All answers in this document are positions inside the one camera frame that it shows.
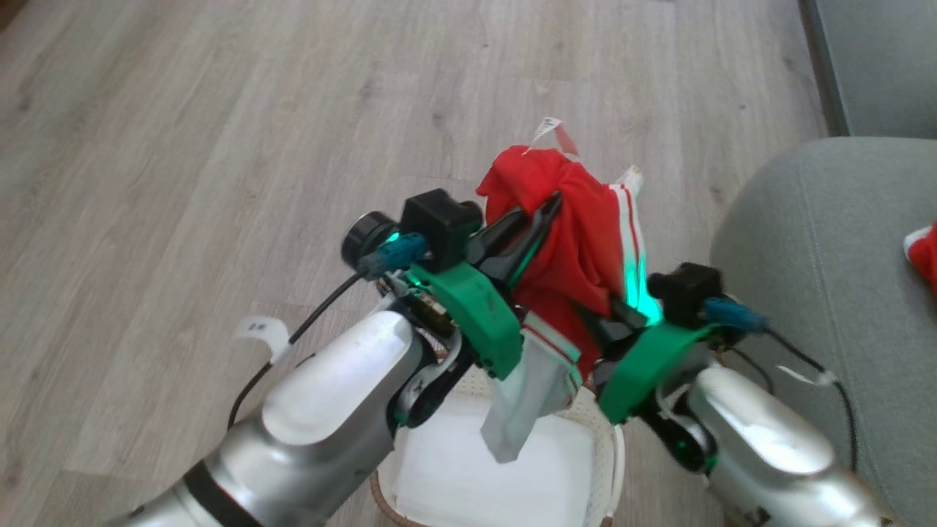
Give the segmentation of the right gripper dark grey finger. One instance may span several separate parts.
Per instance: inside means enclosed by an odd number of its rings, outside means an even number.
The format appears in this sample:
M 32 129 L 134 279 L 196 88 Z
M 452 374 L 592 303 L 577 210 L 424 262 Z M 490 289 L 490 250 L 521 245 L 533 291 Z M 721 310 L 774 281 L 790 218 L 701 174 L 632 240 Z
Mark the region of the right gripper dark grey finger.
M 647 325 L 647 317 L 630 306 L 621 297 L 609 296 L 608 306 L 610 315 L 607 318 L 606 326 L 612 328 L 621 328 L 629 332 L 641 332 Z
M 576 313 L 596 345 L 599 358 L 619 361 L 623 357 L 623 323 L 615 318 L 602 317 L 584 306 L 576 306 Z

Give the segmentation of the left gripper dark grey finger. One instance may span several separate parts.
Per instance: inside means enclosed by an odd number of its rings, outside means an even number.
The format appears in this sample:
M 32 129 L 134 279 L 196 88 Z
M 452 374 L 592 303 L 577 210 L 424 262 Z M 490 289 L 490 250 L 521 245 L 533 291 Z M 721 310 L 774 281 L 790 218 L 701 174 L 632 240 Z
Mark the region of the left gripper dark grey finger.
M 528 222 L 528 215 L 521 207 L 512 208 L 501 219 L 472 234 L 466 245 L 466 261 L 479 266 L 489 257 L 498 255 L 526 229 Z
M 549 236 L 551 225 L 558 216 L 562 201 L 563 197 L 559 191 L 555 191 L 543 201 L 530 217 L 526 230 L 503 254 L 507 262 L 504 281 L 508 288 L 514 288 L 519 283 L 530 261 L 540 250 L 545 238 Z

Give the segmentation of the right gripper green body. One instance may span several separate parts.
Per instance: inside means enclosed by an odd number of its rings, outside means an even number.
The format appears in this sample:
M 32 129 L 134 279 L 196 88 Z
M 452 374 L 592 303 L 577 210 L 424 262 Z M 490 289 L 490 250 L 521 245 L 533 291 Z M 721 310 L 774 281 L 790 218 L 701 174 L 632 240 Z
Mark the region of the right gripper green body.
M 679 370 L 689 352 L 717 328 L 705 324 L 685 328 L 661 321 L 646 327 L 636 343 L 619 360 L 596 364 L 596 399 L 600 411 L 613 426 L 638 413 L 663 381 Z

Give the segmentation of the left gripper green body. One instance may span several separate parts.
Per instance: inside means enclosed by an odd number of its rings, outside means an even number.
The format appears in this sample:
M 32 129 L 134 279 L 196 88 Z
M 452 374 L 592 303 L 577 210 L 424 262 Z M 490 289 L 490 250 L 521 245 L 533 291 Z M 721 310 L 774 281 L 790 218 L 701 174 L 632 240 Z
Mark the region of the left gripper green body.
M 441 272 L 412 264 L 402 273 L 409 293 L 416 294 L 418 324 L 449 341 L 455 331 L 471 345 L 472 362 L 498 380 L 520 363 L 520 323 L 512 308 L 485 274 L 465 261 Z

